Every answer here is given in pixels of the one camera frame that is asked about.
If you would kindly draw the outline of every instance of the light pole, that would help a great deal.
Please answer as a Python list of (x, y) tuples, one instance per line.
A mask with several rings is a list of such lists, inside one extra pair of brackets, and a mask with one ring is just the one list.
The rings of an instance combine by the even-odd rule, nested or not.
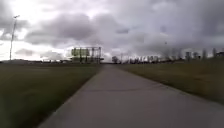
[(17, 24), (17, 18), (18, 16), (14, 16), (15, 22), (14, 22), (14, 26), (13, 26), (13, 30), (12, 30), (12, 39), (11, 39), (11, 46), (10, 46), (10, 55), (9, 55), (9, 60), (12, 60), (12, 42), (14, 40), (14, 34), (15, 34), (15, 29), (16, 29), (16, 24)]

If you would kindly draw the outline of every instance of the overcast sky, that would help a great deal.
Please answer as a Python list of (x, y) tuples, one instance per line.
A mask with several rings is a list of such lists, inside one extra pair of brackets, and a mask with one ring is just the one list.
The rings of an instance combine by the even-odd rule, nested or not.
[(106, 58), (221, 50), (223, 7), (223, 0), (0, 0), (0, 59), (8, 59), (15, 15), (14, 58), (64, 59), (75, 46), (101, 46)]

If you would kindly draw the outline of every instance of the paved path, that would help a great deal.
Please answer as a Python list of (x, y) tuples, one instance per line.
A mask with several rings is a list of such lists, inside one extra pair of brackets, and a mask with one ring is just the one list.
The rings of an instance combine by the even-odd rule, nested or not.
[(106, 66), (39, 128), (224, 128), (224, 106)]

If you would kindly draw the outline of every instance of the grass field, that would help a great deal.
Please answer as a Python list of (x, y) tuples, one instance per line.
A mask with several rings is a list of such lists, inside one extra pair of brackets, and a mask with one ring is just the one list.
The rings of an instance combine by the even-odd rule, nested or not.
[(32, 128), (97, 73), (97, 66), (0, 66), (0, 128)]
[(120, 67), (151, 80), (224, 103), (224, 60)]

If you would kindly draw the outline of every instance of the billboard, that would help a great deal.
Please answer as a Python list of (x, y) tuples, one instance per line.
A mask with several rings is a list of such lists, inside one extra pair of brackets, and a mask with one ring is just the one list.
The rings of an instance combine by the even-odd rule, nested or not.
[(89, 49), (72, 49), (73, 56), (90, 56)]

